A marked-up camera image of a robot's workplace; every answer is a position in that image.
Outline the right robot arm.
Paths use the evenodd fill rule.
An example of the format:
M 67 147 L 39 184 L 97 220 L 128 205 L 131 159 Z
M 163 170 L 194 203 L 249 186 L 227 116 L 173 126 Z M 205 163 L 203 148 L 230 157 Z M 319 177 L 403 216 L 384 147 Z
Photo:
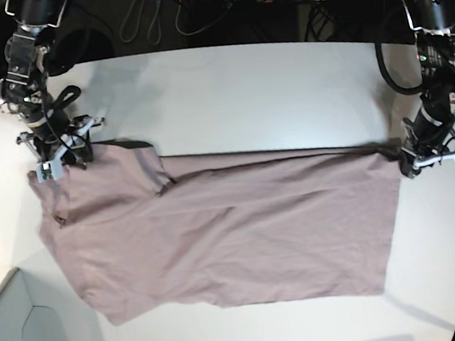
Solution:
M 7 72 L 0 80 L 0 110 L 16 116 L 26 131 L 16 144 L 27 146 L 37 160 L 39 179 L 55 180 L 65 166 L 84 169 L 93 159 L 90 131 L 103 120 L 90 115 L 70 117 L 67 109 L 82 90 L 69 85 L 53 96 L 48 80 L 67 73 L 89 44 L 87 28 L 80 50 L 59 63 L 54 55 L 56 31 L 73 0 L 6 0 L 4 10 L 16 23 L 5 45 Z

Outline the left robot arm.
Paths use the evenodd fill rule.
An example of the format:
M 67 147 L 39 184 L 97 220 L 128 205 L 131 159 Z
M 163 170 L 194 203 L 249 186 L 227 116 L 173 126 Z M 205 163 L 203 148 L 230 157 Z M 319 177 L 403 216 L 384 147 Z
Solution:
M 400 0 L 413 31 L 421 82 L 401 87 L 383 59 L 381 41 L 375 43 L 378 68 L 395 92 L 421 99 L 415 119 L 402 122 L 406 137 L 400 171 L 414 178 L 423 168 L 444 160 L 455 163 L 455 0 Z

